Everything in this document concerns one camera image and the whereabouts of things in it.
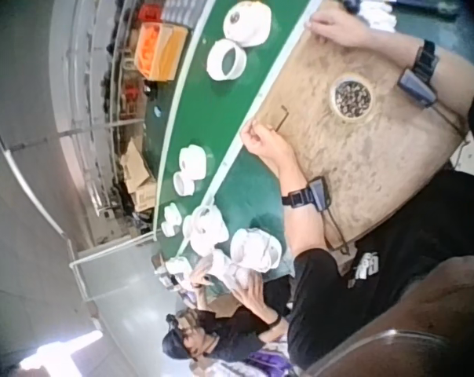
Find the wooden board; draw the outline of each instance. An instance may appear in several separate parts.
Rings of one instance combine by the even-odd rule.
[[[348,72],[364,77],[374,95],[368,116],[354,123],[336,115],[329,103],[333,82]],[[319,42],[305,31],[257,113],[260,121],[276,125],[284,118],[281,106],[287,109],[279,132],[309,179],[327,177],[331,212],[347,241],[390,217],[461,142],[433,110],[418,107],[397,87],[401,72],[374,53]],[[327,239],[339,246],[325,219]]]

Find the black t-shirt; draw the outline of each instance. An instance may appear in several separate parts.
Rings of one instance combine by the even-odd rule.
[[[474,101],[469,125],[474,136]],[[448,258],[474,255],[474,177],[439,172],[356,246],[355,260],[376,253],[379,270],[350,289],[353,275],[340,276],[330,253],[310,250],[294,261],[288,346],[291,361],[303,369],[394,305],[415,279]]]
[[[263,286],[264,302],[279,315],[285,316],[290,299],[290,279],[283,276],[268,281]],[[214,313],[204,312],[203,327],[206,332],[218,335],[218,341],[211,359],[228,362],[244,361],[250,354],[263,348],[264,343],[258,336],[270,327],[244,306],[240,306],[229,318],[216,318]]]

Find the white logo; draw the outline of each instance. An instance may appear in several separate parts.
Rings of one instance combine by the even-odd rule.
[[[355,271],[357,280],[365,280],[368,276],[372,276],[378,272],[378,254],[365,253]]]

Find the wrist strap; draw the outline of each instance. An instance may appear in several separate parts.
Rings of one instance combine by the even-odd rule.
[[[429,84],[432,75],[434,75],[438,60],[436,45],[434,42],[425,40],[424,46],[418,50],[412,71],[421,81]]]
[[[277,326],[280,321],[281,321],[282,317],[279,313],[277,313],[277,319],[274,320],[271,324],[268,325],[268,328],[271,329],[271,328],[274,328],[275,326]]]
[[[315,203],[312,190],[309,187],[290,192],[287,196],[282,198],[283,206],[291,206],[291,208],[298,208],[306,206],[307,204]]]

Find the cardboard box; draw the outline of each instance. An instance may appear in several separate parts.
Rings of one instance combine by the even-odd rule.
[[[135,210],[143,212],[157,204],[157,181],[147,169],[136,144],[137,140],[131,138],[126,153],[120,157],[120,164],[124,170],[127,192],[133,197]]]
[[[143,212],[155,207],[157,204],[157,182],[150,178],[143,183],[133,195],[134,208],[136,212]]]

